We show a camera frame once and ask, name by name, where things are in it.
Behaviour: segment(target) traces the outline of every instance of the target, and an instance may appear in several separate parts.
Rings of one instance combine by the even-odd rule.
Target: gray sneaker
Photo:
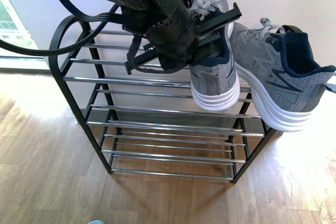
[[[306,33],[260,22],[264,27],[254,30],[234,23],[230,42],[238,75],[251,86],[255,108],[269,126],[300,131],[336,68],[314,61]],[[270,32],[275,28],[280,33]]]
[[[211,15],[229,11],[229,6],[227,0],[195,0],[191,9],[202,21]],[[226,110],[239,98],[239,78],[234,67],[228,31],[228,25],[216,31],[220,34],[219,43],[222,44],[219,56],[209,55],[190,63],[193,98],[204,110]]]

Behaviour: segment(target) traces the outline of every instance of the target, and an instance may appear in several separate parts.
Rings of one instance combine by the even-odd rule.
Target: white sole
[[[290,112],[280,108],[269,96],[261,82],[248,70],[235,63],[239,77],[251,87],[254,106],[261,118],[275,130],[284,132],[301,131],[311,112]]]
[[[233,106],[239,98],[240,86],[239,86],[238,74],[236,73],[235,84],[226,93],[219,95],[204,95],[199,93],[195,89],[192,82],[191,82],[191,92],[193,94],[194,101],[202,109],[208,111],[227,110],[228,108]]]

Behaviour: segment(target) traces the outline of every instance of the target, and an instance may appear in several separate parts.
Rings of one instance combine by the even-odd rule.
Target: shoe rack
[[[79,40],[86,37],[91,28],[88,23],[79,22],[73,16],[64,19],[58,26],[50,48],[59,48],[68,28],[79,23],[82,33]],[[124,31],[103,31],[104,36],[129,36]],[[244,97],[237,113],[167,110],[136,104],[119,105],[115,97],[139,97],[139,99],[192,101],[190,82],[160,80],[152,74],[151,79],[108,77],[108,69],[123,68],[122,61],[102,60],[98,48],[123,50],[125,46],[96,44],[85,45],[90,50],[90,59],[78,57],[79,51],[66,55],[62,63],[59,57],[50,57],[51,73],[63,92],[78,123],[84,130],[92,147],[108,173],[136,173],[163,176],[220,179],[236,183],[251,165],[276,130],[269,128],[258,115],[247,114],[252,103],[249,86],[241,86]],[[95,76],[80,77],[69,73],[71,68],[91,66]],[[146,67],[159,67],[147,64]],[[76,94],[69,84],[89,84],[91,92],[81,93],[87,97],[84,110],[79,108]],[[154,92],[125,91],[123,87],[143,87],[158,89]],[[100,103],[97,97],[103,98]],[[251,132],[248,123],[260,125],[260,132]]]

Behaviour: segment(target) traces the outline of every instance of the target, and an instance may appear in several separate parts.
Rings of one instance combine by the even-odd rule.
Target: white wall
[[[40,49],[49,47],[52,35],[58,24],[68,15],[70,15],[58,0],[11,0],[19,16],[30,32],[32,38]],[[97,14],[110,9],[112,3],[104,0],[72,0],[81,10],[89,14]],[[243,16],[239,22],[251,28],[259,28],[261,17],[268,17],[274,23],[279,25],[289,24],[300,27],[309,34],[311,47],[314,57],[322,66],[336,65],[335,45],[336,36],[334,28],[336,27],[336,1],[335,0],[228,0],[229,3],[237,2]],[[118,25],[113,25],[114,29],[120,29]],[[67,38],[66,44],[70,44],[77,36],[78,31],[73,29]],[[101,41],[108,41],[108,37],[100,37]],[[102,58],[111,58],[112,51],[101,50]],[[83,68],[77,67],[71,75],[89,76],[93,72],[92,66]],[[107,71],[110,76],[125,75],[123,68],[110,69]],[[133,74],[131,77],[143,77],[144,75]],[[183,71],[175,75],[161,76],[166,79],[188,79],[188,72]],[[71,84],[75,94],[79,95],[79,103],[83,108],[86,104],[82,99],[82,94],[89,92],[91,86]],[[126,89],[138,90],[139,88],[126,87]],[[192,100],[166,101],[164,103],[157,100],[139,99],[139,97],[117,98],[120,104],[143,104],[153,107],[179,107],[183,109],[194,109],[196,105]]]

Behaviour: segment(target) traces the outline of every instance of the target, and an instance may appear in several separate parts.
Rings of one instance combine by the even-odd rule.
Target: black cable
[[[111,8],[110,12],[114,13],[118,8],[119,8],[119,5],[114,4],[113,7]],[[106,24],[107,24],[107,22],[101,22],[98,25],[98,27],[92,33],[90,33],[87,37],[85,37],[84,39],[80,40],[79,42],[77,42],[73,45],[63,47],[63,48],[59,48],[59,49],[51,49],[51,50],[27,49],[27,48],[12,45],[12,44],[7,43],[3,40],[0,40],[0,47],[3,48],[3,49],[6,49],[8,51],[15,52],[17,54],[29,55],[29,56],[55,56],[55,55],[67,54],[67,53],[75,51],[75,50],[81,48],[82,46],[84,46],[85,44],[91,42],[95,38],[95,36],[97,36],[103,30],[103,28],[105,27]]]
[[[84,22],[113,22],[121,25],[132,25],[135,24],[136,22],[139,22],[139,20],[134,19],[132,17],[111,12],[101,13],[97,16],[89,16],[80,11],[77,7],[75,7],[70,0],[59,0],[59,1],[70,13],[72,13],[73,15],[75,15],[77,18],[79,18]]]
[[[60,2],[64,5],[64,7],[71,12],[73,15],[75,15],[79,20],[82,20],[84,22],[101,22],[98,27],[86,38],[82,39],[81,41],[59,49],[51,49],[51,50],[36,50],[36,49],[27,49],[23,47],[18,47],[15,45],[12,45],[10,43],[7,43],[3,40],[0,40],[0,47],[15,52],[17,54],[21,55],[29,55],[29,56],[55,56],[55,55],[62,55],[67,54],[69,52],[75,51],[85,44],[91,42],[95,36],[97,36],[104,28],[104,26],[107,24],[107,22],[113,22],[117,24],[123,24],[123,25],[129,25],[134,24],[138,22],[139,20],[136,20],[131,17],[123,16],[120,14],[115,14],[116,10],[118,9],[119,5],[114,4],[114,6],[111,8],[111,10],[108,13],[101,13],[97,16],[89,16],[83,12],[81,12],[79,9],[77,9],[70,0],[60,0]]]

